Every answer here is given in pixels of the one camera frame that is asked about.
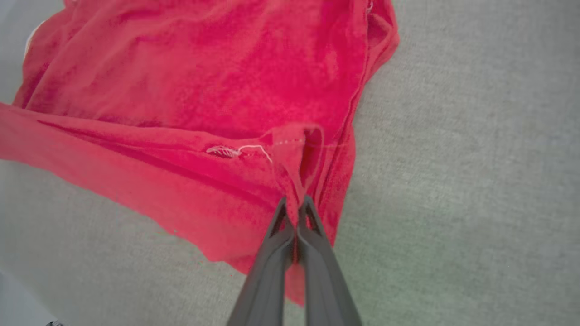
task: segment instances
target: red shirt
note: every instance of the red shirt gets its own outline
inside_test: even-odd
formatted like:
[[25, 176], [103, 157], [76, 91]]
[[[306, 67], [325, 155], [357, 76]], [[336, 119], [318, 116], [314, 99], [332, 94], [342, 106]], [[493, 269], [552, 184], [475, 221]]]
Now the red shirt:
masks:
[[[0, 158], [52, 171], [247, 273], [306, 193], [334, 243], [390, 1], [79, 0], [31, 40]], [[303, 275], [287, 294], [303, 301]]]

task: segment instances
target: gray surface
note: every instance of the gray surface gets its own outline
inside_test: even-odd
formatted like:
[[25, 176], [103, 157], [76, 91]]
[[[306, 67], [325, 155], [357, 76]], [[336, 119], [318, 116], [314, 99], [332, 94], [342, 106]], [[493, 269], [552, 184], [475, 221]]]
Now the gray surface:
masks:
[[[401, 45], [358, 109], [336, 243], [364, 321], [577, 325], [579, 3], [395, 6]], [[0, 185], [0, 268], [56, 317], [224, 324], [243, 282], [227, 265], [47, 172], [3, 162]], [[288, 305], [288, 325], [302, 317]]]
[[22, 284], [0, 274], [0, 325], [44, 326], [55, 320]]

